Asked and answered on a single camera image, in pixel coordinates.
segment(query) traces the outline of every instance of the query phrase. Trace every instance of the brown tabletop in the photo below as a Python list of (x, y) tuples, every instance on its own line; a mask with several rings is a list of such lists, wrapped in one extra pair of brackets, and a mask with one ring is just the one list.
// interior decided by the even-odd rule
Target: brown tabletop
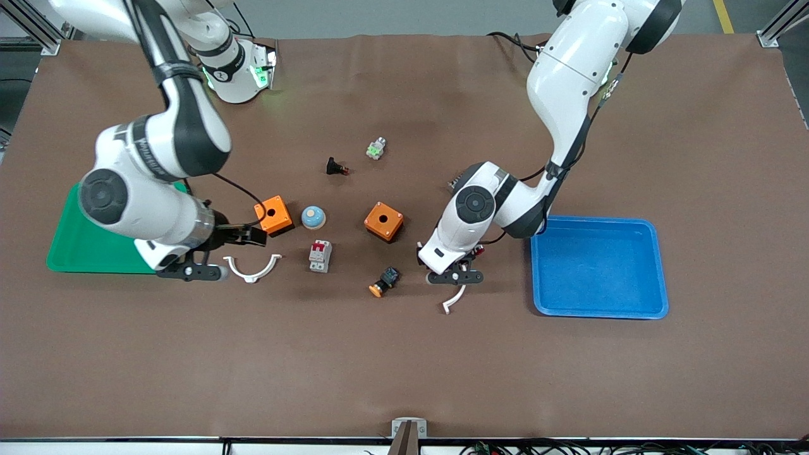
[[(59, 274), (45, 266), (70, 187), (104, 128), (162, 110), (134, 45), (64, 42), (42, 61), (0, 166), (0, 436), (373, 436), (402, 415), (433, 436), (796, 437), (809, 423), (809, 138), (781, 54), (751, 35), (672, 36), (636, 56), (554, 213), (648, 219), (671, 310), (660, 321), (543, 317), (527, 242), (476, 262), (486, 280), (446, 316), (414, 246), (445, 182), (491, 159), (549, 157), (529, 63), (489, 37), (281, 43), (276, 91), (217, 102), (222, 173), (326, 226), (228, 246), (258, 284)], [(365, 157), (388, 140), (384, 157)], [(337, 157), (354, 169), (327, 176)], [(192, 180), (231, 221), (252, 203)], [(393, 245), (365, 232), (404, 213)], [(492, 229), (488, 237), (498, 234)], [(328, 274), (307, 271), (314, 239)], [(400, 286), (367, 286), (387, 266)]]

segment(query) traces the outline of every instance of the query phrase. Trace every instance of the blue tray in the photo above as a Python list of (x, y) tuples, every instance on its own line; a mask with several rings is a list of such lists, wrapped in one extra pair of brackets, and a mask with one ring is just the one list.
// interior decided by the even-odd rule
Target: blue tray
[(531, 238), (534, 305), (548, 316), (668, 313), (657, 233), (643, 219), (551, 216)]

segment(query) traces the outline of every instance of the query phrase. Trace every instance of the metal frame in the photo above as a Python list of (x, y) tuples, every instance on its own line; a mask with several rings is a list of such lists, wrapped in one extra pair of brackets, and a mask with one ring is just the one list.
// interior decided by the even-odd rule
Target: metal frame
[(761, 47), (778, 47), (778, 37), (798, 22), (807, 11), (809, 11), (809, 0), (789, 0), (764, 28), (756, 32)]
[(42, 55), (59, 53), (61, 40), (67, 36), (56, 28), (26, 0), (0, 0), (0, 10), (42, 46)]

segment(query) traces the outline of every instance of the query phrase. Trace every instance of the orange button housing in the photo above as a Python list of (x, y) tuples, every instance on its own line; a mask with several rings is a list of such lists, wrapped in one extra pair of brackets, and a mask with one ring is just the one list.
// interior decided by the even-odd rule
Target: orange button housing
[(365, 227), (382, 240), (392, 243), (393, 237), (404, 222), (405, 217), (401, 213), (382, 202), (377, 202), (365, 218)]
[(264, 214), (264, 210), (267, 210), (267, 216), (261, 220), (261, 228), (270, 237), (280, 236), (295, 227), (290, 212), (286, 209), (286, 204), (281, 199), (281, 196), (267, 199), (263, 205), (262, 207), (261, 204), (256, 204), (253, 208), (256, 209), (256, 216), (259, 219)]

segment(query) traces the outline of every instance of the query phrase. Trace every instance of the white circuit breaker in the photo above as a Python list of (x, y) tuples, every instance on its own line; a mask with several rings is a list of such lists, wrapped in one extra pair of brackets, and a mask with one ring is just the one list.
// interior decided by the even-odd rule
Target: white circuit breaker
[(315, 240), (309, 249), (309, 270), (321, 274), (328, 273), (328, 260), (332, 256), (332, 242)]

